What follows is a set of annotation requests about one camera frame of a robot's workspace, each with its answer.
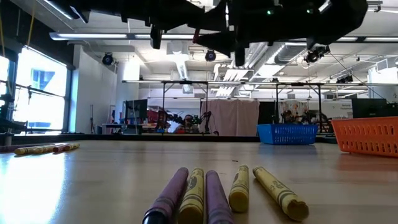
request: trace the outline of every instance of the window frame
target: window frame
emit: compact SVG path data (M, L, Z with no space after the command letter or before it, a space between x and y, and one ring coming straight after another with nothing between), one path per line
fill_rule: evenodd
M34 88L31 86L24 86L24 85L20 85L16 83L17 80L17 68L18 68L18 63L19 63L19 57L17 57L17 61L16 62L12 62L11 60L9 60L9 74L8 74L8 79L10 80L10 86L12 89L12 95L14 97L15 100L15 94L16 94L16 88L20 88L21 89L26 89L28 91L31 91L35 94L39 94L39 95L47 95L47 96L56 96L56 97L60 97L63 98L64 102L65 102L65 106L63 109L63 125L62 125L62 129L46 129L46 128L27 128L26 132L34 132L34 131L61 131L61 132L67 132L69 130L69 110L70 110L70 91L71 91L71 87L72 87L72 71L62 62L59 62L45 54L43 54L42 52L39 52L36 49L30 48L28 46L25 46L24 48L26 48L27 50L32 50L35 53L38 53L39 55L46 57L50 60L52 60L53 62L59 63L60 65L65 66L65 68L67 69L67 79L65 82L66 85L66 90L65 90L65 96L61 96L61 95L57 95L54 93L50 93L44 90L40 90L38 88ZM7 86L7 80L0 80L1 83L5 83Z

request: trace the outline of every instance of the table surface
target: table surface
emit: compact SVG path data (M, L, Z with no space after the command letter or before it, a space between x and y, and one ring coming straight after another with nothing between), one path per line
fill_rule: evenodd
M396 223L398 159L343 154L337 145L80 141L61 154L0 154L0 223L141 223L181 167L214 169L226 194L240 164L264 166L310 207L304 223ZM236 224L295 223L250 173Z

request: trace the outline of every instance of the orange basket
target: orange basket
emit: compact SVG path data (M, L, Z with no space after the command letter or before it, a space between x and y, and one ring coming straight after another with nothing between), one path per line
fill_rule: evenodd
M398 157L398 117L332 120L341 151Z

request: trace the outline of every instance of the pole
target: pole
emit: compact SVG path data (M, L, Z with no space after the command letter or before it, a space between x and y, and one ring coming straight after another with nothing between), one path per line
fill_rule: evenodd
M321 85L318 85L318 103L319 103L319 128L322 133L322 105L321 105Z
M208 97L209 97L208 92L209 92L209 84L207 83L206 84L206 113L208 112L208 103L209 103L209 101L208 101Z
M163 82L163 103L162 103L162 108L163 108L163 110L165 111L165 109L164 109L164 95L166 94L166 82Z
M275 104L275 123L279 124L279 92L278 92L278 84L276 84L276 104Z

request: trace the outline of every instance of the blue basket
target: blue basket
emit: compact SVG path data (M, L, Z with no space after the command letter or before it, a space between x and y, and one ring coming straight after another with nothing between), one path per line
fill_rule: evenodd
M307 145L315 143L318 125L259 124L260 141L277 145Z

